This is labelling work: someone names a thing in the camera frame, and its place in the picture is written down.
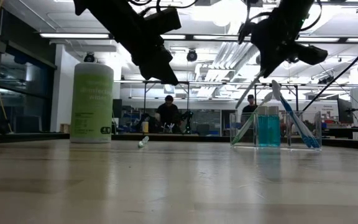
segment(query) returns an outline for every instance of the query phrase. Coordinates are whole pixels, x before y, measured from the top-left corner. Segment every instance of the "green label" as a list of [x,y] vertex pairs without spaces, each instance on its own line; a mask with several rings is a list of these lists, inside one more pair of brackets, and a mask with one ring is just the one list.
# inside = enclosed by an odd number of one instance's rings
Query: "green label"
[[112,77],[76,74],[71,109],[74,138],[105,138],[111,135]]

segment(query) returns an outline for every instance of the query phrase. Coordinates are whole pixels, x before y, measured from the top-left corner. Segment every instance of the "blue liquid bottle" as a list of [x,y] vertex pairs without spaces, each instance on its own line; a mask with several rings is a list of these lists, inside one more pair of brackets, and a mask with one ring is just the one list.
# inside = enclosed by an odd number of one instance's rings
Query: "blue liquid bottle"
[[273,147],[280,147],[280,117],[278,116],[278,106],[268,108],[268,144]]
[[267,115],[267,107],[258,107],[258,145],[269,146],[269,136],[267,134],[269,125],[269,117]]

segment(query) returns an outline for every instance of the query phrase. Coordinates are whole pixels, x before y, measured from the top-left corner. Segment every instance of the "cap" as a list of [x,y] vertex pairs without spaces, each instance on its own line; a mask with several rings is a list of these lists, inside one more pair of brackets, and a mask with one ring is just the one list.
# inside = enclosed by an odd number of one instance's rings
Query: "cap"
[[171,95],[168,95],[165,97],[165,101],[173,101],[173,97]]
[[268,108],[268,114],[269,115],[278,115],[278,106],[269,106]]
[[259,106],[257,110],[258,115],[267,115],[267,106]]

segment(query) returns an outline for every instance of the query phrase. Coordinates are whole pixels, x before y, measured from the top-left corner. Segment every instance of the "person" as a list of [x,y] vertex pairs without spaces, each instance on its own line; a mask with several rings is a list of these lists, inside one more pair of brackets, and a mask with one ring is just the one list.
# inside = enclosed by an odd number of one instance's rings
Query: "person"
[[173,104],[173,97],[168,95],[165,97],[165,103],[160,105],[155,113],[155,119],[164,124],[176,123],[176,117],[179,115],[179,109]]
[[256,103],[255,103],[255,98],[253,95],[249,94],[247,99],[248,99],[249,105],[242,109],[242,113],[252,113],[258,107],[258,105],[256,105]]

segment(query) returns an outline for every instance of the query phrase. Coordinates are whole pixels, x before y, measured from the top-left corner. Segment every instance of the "clear acrylic container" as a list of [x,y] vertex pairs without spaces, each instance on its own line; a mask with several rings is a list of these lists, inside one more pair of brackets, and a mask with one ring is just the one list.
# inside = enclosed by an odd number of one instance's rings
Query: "clear acrylic container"
[[252,146],[257,145],[257,133],[255,127],[257,125],[257,116],[254,116],[252,123],[246,133],[240,138],[236,139],[237,134],[241,131],[241,127],[252,116],[252,113],[231,113],[230,114],[230,143],[233,146]]
[[[279,113],[280,118],[280,134],[281,134],[281,149],[290,149],[290,150],[297,150],[297,149],[309,149],[314,151],[321,150],[322,144],[322,137],[321,137],[321,112],[294,112],[303,122],[306,127],[310,130],[313,136],[316,138],[320,148],[313,149],[308,148],[306,144],[303,142],[302,138],[298,134],[298,130],[296,127],[293,126],[293,121],[289,113],[286,111],[281,111]],[[257,120],[258,116],[255,114],[252,119],[252,125],[246,132],[246,134],[237,139],[238,141],[234,141],[236,135],[241,130],[243,124],[248,120],[251,116],[251,113],[248,114],[230,114],[230,142],[234,147],[242,147],[242,146],[252,146],[257,148],[264,148],[263,146],[259,146],[258,143],[258,129],[257,129]]]

